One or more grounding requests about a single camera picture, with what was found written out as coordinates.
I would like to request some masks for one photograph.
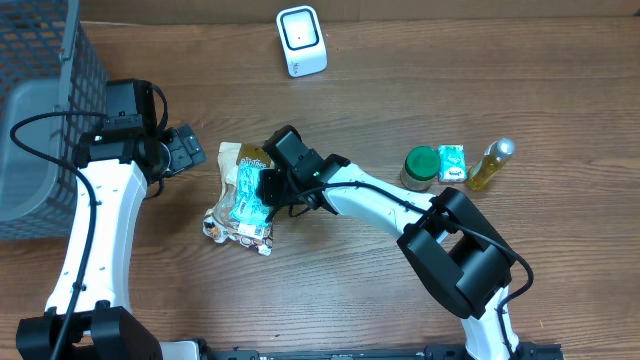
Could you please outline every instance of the bottle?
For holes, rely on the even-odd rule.
[[[471,190],[484,189],[493,175],[509,161],[516,151],[516,144],[511,139],[502,138],[493,144],[484,153],[484,157],[469,172],[466,184]]]
[[[427,190],[440,170],[440,157],[429,146],[418,146],[411,150],[404,161],[400,180],[413,191]]]

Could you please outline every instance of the gray basket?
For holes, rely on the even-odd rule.
[[[106,111],[107,73],[78,21],[78,0],[0,0],[0,239],[64,236],[74,217],[75,176],[9,139],[20,120],[62,110]],[[27,145],[72,163],[80,134],[97,121],[69,116],[23,127]]]

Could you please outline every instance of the small green box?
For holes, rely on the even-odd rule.
[[[463,182],[467,179],[467,167],[464,163],[464,147],[462,145],[440,145],[440,182]]]

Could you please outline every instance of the food package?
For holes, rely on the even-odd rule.
[[[467,179],[467,167],[464,163],[464,147],[462,145],[440,145],[440,182],[464,182]]]
[[[218,165],[222,192],[218,203],[205,213],[202,231],[216,243],[230,239],[261,255],[270,255],[271,223],[265,219],[271,208],[262,204],[256,190],[260,171],[272,167],[271,159],[259,146],[223,142]]]

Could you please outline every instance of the wooden table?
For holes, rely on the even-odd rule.
[[[510,305],[516,332],[561,343],[567,359],[640,356],[637,18],[328,23],[328,69],[296,80],[275,25],[88,30],[110,76],[159,84],[170,124],[190,123],[209,157],[167,181],[136,225],[131,301],[160,340],[259,351],[464,342],[372,226],[283,212],[270,257],[202,234],[220,142],[260,144],[293,124],[321,155],[398,185],[414,146],[464,144],[474,163],[514,138],[515,158],[470,196],[534,268],[533,288]],[[65,249],[0,244],[1,358],[19,357],[18,320],[42,313]],[[524,272],[512,271],[520,286]]]

